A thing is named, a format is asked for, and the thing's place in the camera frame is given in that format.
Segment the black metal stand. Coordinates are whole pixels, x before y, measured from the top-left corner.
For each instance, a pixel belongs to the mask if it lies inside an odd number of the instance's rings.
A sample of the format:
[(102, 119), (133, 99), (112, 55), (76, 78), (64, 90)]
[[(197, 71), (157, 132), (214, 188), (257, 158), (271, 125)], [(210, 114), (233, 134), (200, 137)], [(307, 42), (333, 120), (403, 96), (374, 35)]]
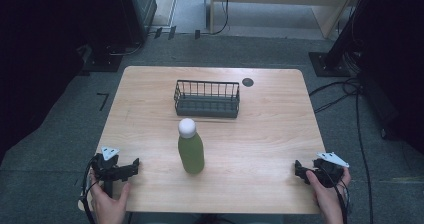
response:
[(352, 32), (357, 14), (361, 12), (362, 0), (336, 0), (323, 7), (313, 7), (312, 11), (325, 38), (329, 37), (348, 7), (349, 18), (338, 34), (333, 46), (327, 52), (309, 52), (308, 56), (318, 77), (349, 77), (350, 72), (343, 62), (343, 55), (354, 41)]

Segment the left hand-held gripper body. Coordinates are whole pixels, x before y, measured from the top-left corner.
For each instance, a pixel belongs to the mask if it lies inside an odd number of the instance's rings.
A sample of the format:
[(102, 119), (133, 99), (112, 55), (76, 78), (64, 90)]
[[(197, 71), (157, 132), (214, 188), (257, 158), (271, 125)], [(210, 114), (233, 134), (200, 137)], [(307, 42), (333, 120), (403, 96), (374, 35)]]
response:
[(103, 182), (103, 191), (113, 197), (113, 182), (125, 181), (127, 173), (134, 170), (132, 164), (118, 166), (119, 149), (103, 146), (101, 152), (94, 156), (91, 167), (95, 173), (95, 179)]

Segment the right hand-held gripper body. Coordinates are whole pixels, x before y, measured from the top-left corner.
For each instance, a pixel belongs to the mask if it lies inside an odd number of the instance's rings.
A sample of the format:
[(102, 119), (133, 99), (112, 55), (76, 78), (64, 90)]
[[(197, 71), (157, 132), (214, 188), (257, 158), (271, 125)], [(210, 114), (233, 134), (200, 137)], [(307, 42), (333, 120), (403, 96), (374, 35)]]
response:
[(324, 187), (331, 188), (342, 179), (343, 168), (349, 168), (350, 165), (334, 152), (318, 152), (313, 167), (319, 182)]

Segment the person's left hand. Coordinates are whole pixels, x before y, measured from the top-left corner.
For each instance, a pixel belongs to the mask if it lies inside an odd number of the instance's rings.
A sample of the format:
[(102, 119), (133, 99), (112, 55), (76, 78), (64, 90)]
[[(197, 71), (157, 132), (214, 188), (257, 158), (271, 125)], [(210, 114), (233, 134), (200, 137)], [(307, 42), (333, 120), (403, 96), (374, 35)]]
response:
[(90, 171), (92, 206), (98, 224), (123, 224), (131, 184), (125, 183), (120, 197), (115, 200), (109, 197), (98, 184), (95, 172)]

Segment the green bottle with white cap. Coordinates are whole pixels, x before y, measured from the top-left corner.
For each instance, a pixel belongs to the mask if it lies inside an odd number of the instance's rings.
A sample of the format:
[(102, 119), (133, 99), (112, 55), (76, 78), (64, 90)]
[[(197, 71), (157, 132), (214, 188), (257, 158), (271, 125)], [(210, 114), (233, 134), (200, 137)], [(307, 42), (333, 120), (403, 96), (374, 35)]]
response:
[(203, 142), (197, 133), (196, 123), (190, 118), (178, 124), (178, 150), (183, 168), (190, 174), (200, 173), (205, 165)]

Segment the person's right hand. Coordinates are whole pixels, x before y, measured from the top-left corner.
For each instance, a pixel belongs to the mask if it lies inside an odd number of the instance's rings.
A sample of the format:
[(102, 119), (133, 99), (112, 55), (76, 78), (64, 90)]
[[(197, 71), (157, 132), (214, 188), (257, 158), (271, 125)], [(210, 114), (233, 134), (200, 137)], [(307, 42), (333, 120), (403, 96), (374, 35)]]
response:
[(344, 167), (342, 179), (337, 190), (324, 187), (312, 171), (307, 171), (310, 185), (314, 190), (314, 201), (321, 210), (325, 224), (344, 224), (342, 205), (346, 199), (346, 189), (351, 181), (349, 169)]

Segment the black wire basket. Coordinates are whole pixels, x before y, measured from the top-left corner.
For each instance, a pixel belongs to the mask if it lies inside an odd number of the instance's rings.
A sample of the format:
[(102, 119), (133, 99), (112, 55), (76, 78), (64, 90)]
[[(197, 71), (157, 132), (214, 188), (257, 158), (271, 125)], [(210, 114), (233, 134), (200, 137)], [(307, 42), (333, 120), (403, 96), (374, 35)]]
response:
[(238, 82), (176, 81), (174, 106), (179, 116), (236, 118), (239, 105)]

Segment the black cabinet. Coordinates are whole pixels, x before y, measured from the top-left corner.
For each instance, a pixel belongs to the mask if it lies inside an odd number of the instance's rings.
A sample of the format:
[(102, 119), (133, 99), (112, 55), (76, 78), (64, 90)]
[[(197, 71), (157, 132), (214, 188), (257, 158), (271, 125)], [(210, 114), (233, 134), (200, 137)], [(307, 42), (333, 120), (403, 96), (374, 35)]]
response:
[(156, 0), (77, 0), (79, 26), (91, 53), (85, 72), (116, 72), (146, 41)]

